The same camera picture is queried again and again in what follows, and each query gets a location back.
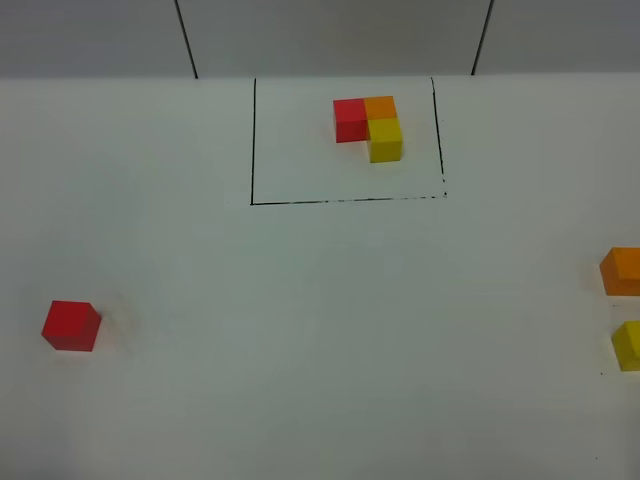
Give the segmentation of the red template block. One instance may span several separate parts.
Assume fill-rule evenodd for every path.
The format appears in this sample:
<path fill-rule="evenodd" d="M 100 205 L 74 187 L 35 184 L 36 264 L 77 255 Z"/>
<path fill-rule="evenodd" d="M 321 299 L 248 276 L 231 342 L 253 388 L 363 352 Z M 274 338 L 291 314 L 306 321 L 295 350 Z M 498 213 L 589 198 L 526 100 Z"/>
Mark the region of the red template block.
<path fill-rule="evenodd" d="M 362 98 L 334 100 L 333 112 L 337 143 L 367 140 L 368 119 Z"/>

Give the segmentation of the yellow template block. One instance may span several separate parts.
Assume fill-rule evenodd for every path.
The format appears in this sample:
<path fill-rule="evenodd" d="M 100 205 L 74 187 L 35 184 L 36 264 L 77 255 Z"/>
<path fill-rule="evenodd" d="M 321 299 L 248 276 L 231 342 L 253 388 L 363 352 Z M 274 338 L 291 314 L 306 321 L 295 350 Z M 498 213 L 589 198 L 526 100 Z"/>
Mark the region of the yellow template block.
<path fill-rule="evenodd" d="M 367 145 L 371 163 L 400 161 L 403 135 L 398 118 L 369 120 Z"/>

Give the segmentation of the orange template block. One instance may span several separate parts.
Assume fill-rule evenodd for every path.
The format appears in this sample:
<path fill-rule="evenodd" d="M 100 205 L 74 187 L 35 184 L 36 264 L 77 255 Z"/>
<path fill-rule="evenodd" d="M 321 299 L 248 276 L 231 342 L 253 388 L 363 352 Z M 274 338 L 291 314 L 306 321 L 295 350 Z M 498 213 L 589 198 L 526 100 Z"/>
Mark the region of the orange template block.
<path fill-rule="evenodd" d="M 367 97 L 363 99 L 368 120 L 396 118 L 397 111 L 393 96 Z"/>

